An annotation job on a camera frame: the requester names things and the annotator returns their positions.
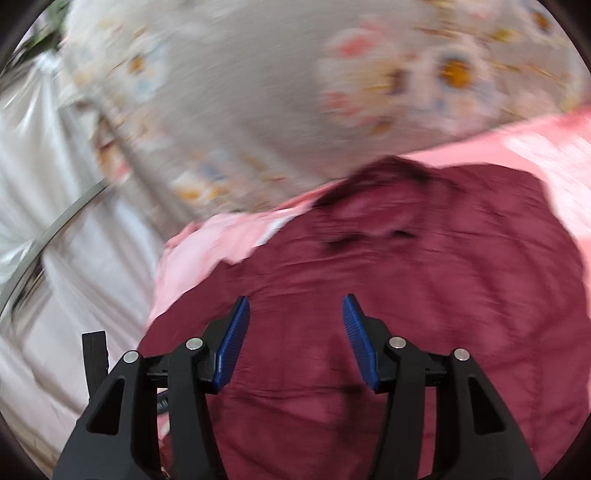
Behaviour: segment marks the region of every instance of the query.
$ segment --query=floral fabric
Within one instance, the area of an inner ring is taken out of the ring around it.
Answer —
[[[63,53],[137,158],[99,128],[105,174],[145,170],[202,219],[570,111],[589,84],[536,0],[74,0]]]

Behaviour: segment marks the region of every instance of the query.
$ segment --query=red fabric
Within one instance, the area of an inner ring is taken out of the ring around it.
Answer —
[[[171,351],[246,295],[251,324],[233,380],[209,398],[229,477],[363,479],[384,398],[362,383],[345,334],[341,302],[354,293],[423,350],[470,350],[547,472],[588,414],[582,278],[577,248],[533,176],[386,158],[250,258],[220,264],[156,319],[139,349]],[[426,439],[433,434],[427,415]]]

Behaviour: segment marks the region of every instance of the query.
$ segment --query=pink fabric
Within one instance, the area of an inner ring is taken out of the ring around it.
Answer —
[[[579,241],[589,267],[591,214],[586,211],[591,202],[585,202],[582,197],[585,191],[591,192],[588,188],[591,186],[590,125],[591,109],[584,109],[515,124],[471,140],[406,156],[436,167],[494,163],[525,170],[545,180],[550,185],[558,216]],[[581,212],[573,204],[574,184],[579,187],[575,193],[579,196]],[[223,213],[203,225],[189,224],[165,247],[148,325],[183,293],[201,283],[221,260],[234,264],[249,257],[289,220],[307,212],[329,187],[308,192],[271,212]],[[589,268],[586,285],[589,291]]]
[[[235,264],[248,258],[279,228],[310,210],[330,186],[296,197],[264,213],[220,213],[203,224],[190,223],[164,247],[158,265],[154,306],[148,326],[186,291],[199,285],[222,260]]]

